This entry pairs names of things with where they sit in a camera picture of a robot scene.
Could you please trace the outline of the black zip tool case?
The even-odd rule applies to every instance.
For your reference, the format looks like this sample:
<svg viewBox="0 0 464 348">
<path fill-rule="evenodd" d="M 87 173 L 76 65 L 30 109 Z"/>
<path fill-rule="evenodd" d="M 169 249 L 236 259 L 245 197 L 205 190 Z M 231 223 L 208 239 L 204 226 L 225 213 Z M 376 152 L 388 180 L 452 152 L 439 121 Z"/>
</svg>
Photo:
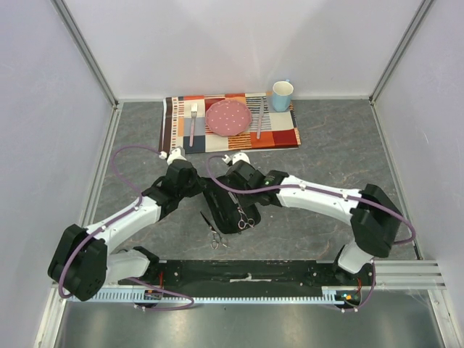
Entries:
<svg viewBox="0 0 464 348">
<path fill-rule="evenodd" d="M 239 213 L 236 209 L 236 205 L 228 195 L 230 191 L 217 185 L 211 178 L 205 178 L 204 183 L 205 188 L 203 195 L 220 232 L 224 234 L 235 234 L 248 229 L 246 228 L 241 231 L 237 226 Z M 254 226 L 261 222 L 260 212 L 255 205 L 248 207 L 243 207 L 241 203 L 240 205 L 247 216 L 254 219 Z"/>
</svg>

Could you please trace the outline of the silver thinning scissors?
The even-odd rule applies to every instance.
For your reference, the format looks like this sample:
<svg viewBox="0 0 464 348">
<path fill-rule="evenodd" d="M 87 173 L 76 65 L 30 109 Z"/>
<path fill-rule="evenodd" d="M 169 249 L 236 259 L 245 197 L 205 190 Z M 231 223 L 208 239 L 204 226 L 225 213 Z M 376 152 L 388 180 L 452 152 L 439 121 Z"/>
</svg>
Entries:
<svg viewBox="0 0 464 348">
<path fill-rule="evenodd" d="M 254 219 L 247 216 L 243 208 L 241 207 L 238 198 L 232 192 L 228 192 L 229 197 L 231 198 L 232 202 L 236 205 L 236 209 L 239 213 L 239 221 L 237 222 L 237 226 L 242 231 L 246 228 L 253 228 L 254 227 Z"/>
</svg>

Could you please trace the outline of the silver straight scissors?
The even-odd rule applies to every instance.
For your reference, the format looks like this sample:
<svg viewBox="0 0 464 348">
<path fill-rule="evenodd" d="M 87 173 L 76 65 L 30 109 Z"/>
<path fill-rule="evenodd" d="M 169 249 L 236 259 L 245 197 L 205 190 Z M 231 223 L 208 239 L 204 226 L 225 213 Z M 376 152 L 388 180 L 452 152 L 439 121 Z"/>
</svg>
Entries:
<svg viewBox="0 0 464 348">
<path fill-rule="evenodd" d="M 203 217 L 205 223 L 208 225 L 208 228 L 212 234 L 212 240 L 210 246 L 212 249 L 217 249 L 218 247 L 222 246 L 225 248 L 229 247 L 229 243 L 226 237 L 222 237 L 219 232 L 217 232 L 211 224 L 211 222 L 207 219 L 206 215 L 203 212 L 200 212 L 201 216 Z"/>
</svg>

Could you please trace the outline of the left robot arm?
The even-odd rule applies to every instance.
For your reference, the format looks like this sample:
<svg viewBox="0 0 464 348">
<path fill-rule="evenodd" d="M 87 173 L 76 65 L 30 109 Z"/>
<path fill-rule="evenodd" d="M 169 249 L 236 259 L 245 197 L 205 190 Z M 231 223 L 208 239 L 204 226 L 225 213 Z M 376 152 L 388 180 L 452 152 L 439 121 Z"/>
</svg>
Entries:
<svg viewBox="0 0 464 348">
<path fill-rule="evenodd" d="M 67 227 L 51 259 L 48 276 L 80 301 L 92 298 L 103 285 L 126 278 L 153 284 L 160 274 L 156 255 L 141 246 L 121 253 L 116 248 L 167 217 L 182 199 L 201 192 L 194 166 L 184 159 L 173 160 L 164 176 L 121 211 L 86 227 Z"/>
</svg>

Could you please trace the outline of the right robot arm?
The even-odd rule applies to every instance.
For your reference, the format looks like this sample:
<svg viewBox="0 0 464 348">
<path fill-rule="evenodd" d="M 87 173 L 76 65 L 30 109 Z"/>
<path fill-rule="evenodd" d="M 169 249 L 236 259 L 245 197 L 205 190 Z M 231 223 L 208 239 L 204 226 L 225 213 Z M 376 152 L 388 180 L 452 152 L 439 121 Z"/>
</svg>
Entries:
<svg viewBox="0 0 464 348">
<path fill-rule="evenodd" d="M 374 257 L 389 256 L 402 222 L 395 204 L 373 184 L 363 189 L 334 188 L 278 170 L 264 175 L 243 160 L 232 165 L 225 177 L 253 204 L 309 210 L 349 225 L 353 240 L 342 247 L 331 272 L 343 286 L 351 284 Z"/>
</svg>

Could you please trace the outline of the pink dotted plate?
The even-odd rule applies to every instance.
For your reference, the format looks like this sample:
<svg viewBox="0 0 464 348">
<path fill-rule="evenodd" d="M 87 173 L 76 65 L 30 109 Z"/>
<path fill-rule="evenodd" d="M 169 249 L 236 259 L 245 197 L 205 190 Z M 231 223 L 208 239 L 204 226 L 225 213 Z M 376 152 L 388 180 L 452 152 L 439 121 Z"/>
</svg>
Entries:
<svg viewBox="0 0 464 348">
<path fill-rule="evenodd" d="M 205 115 L 205 124 L 216 135 L 229 137 L 243 133 L 252 123 L 247 105 L 236 100 L 214 103 Z"/>
</svg>

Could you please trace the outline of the colourful patchwork placemat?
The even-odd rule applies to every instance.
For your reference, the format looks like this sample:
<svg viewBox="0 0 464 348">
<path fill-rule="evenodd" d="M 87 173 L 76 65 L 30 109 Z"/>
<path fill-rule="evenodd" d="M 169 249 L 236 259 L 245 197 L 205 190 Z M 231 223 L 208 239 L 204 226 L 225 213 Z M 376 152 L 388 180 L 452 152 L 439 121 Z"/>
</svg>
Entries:
<svg viewBox="0 0 464 348">
<path fill-rule="evenodd" d="M 301 145 L 293 107 L 276 112 L 271 93 L 172 96 L 163 101 L 159 150 L 187 154 L 290 149 Z"/>
</svg>

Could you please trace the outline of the light blue mug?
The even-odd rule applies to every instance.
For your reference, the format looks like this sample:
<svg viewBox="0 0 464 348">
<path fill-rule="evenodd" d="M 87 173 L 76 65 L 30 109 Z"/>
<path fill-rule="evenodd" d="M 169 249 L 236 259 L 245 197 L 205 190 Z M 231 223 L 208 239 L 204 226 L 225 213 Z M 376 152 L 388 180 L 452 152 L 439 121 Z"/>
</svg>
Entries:
<svg viewBox="0 0 464 348">
<path fill-rule="evenodd" d="M 285 112 L 291 103 L 294 92 L 293 85 L 289 80 L 282 80 L 273 84 L 272 107 L 276 112 Z"/>
</svg>

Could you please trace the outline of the pink handled knife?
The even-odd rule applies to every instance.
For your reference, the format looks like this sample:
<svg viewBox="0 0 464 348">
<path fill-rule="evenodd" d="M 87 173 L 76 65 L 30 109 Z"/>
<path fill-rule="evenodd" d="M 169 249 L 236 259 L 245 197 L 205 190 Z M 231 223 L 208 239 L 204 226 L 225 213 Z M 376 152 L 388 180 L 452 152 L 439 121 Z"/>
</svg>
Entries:
<svg viewBox="0 0 464 348">
<path fill-rule="evenodd" d="M 261 136 L 262 119 L 263 119 L 263 116 L 264 116 L 264 111 L 265 111 L 265 97 L 261 97 L 259 114 L 258 114 L 258 121 L 257 121 L 257 135 L 256 135 L 257 140 L 260 140 L 260 136 Z"/>
</svg>

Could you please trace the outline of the pink handled fork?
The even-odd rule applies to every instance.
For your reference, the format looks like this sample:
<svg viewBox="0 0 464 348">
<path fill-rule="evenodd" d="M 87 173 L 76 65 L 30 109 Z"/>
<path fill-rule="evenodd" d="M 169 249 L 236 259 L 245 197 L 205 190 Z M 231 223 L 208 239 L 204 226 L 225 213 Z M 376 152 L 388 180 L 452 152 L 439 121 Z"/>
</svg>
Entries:
<svg viewBox="0 0 464 348">
<path fill-rule="evenodd" d="M 197 115 L 198 115 L 198 104 L 193 103 L 191 105 L 191 126 L 190 126 L 190 134 L 189 134 L 189 146 L 190 147 L 194 145 L 194 133 L 195 133 L 195 123 L 196 123 Z"/>
</svg>

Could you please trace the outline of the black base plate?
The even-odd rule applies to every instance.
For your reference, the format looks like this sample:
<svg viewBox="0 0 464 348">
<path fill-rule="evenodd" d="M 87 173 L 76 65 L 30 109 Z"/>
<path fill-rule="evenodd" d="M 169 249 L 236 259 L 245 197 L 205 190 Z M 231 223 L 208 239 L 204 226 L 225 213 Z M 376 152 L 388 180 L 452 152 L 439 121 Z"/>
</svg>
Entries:
<svg viewBox="0 0 464 348">
<path fill-rule="evenodd" d="M 162 260 L 150 264 L 138 278 L 153 285 L 179 289 L 207 281 L 215 285 L 262 281 L 265 283 L 324 286 L 371 286 L 373 267 L 362 266 L 354 275 L 331 262 L 314 260 Z"/>
</svg>

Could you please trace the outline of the aluminium frame rail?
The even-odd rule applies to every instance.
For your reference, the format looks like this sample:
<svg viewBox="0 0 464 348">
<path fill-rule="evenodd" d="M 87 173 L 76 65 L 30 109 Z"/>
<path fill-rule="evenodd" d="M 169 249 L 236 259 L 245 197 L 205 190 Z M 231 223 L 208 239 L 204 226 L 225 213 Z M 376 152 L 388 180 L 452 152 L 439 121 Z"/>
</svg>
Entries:
<svg viewBox="0 0 464 348">
<path fill-rule="evenodd" d="M 108 261 L 93 261 L 89 265 L 71 267 L 65 275 L 64 287 L 73 294 L 94 293 L 106 283 L 140 280 L 181 287 L 191 283 L 212 281 L 267 281 L 278 283 L 308 283 L 313 288 L 324 286 L 370 286 L 374 279 L 392 284 L 425 284 L 438 286 L 444 281 L 433 262 L 367 263 L 351 274 L 333 263 L 303 260 L 159 260 L 137 256 L 126 260 L 114 254 Z"/>
</svg>

